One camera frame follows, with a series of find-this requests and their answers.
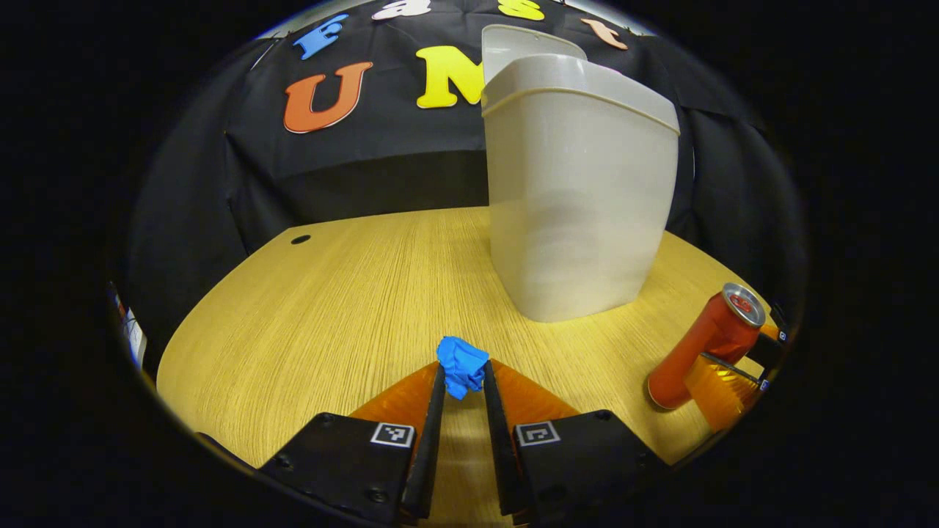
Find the white plastic container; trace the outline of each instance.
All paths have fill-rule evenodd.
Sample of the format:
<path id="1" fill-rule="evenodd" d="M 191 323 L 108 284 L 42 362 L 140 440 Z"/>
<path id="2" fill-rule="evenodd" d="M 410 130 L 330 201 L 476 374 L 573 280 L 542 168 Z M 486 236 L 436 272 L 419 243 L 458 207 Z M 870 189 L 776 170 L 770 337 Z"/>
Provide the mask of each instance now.
<path id="1" fill-rule="evenodd" d="M 492 262 L 516 308 L 548 322 L 632 302 L 671 206 L 674 106 L 508 25 L 483 29 L 483 69 Z"/>

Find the round table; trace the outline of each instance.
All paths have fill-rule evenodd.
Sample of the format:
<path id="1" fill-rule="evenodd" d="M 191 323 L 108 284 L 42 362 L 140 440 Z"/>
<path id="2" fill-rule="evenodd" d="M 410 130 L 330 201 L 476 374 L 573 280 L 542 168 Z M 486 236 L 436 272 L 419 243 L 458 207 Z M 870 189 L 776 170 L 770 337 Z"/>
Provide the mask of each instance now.
<path id="1" fill-rule="evenodd" d="M 694 403 L 656 412 L 643 382 L 724 283 L 746 284 L 740 277 L 666 232 L 635 301 L 534 322 L 492 267 L 488 228 L 483 207 L 287 229 L 180 324 L 161 359 L 160 396 L 193 431 L 260 467 L 314 415 L 349 414 L 435 361 L 440 339 L 455 335 L 581 412 L 615 412 L 669 464 L 710 436 Z M 762 372 L 748 358 L 738 366 Z M 511 525 L 497 495 L 483 393 L 446 396 L 422 525 Z"/>

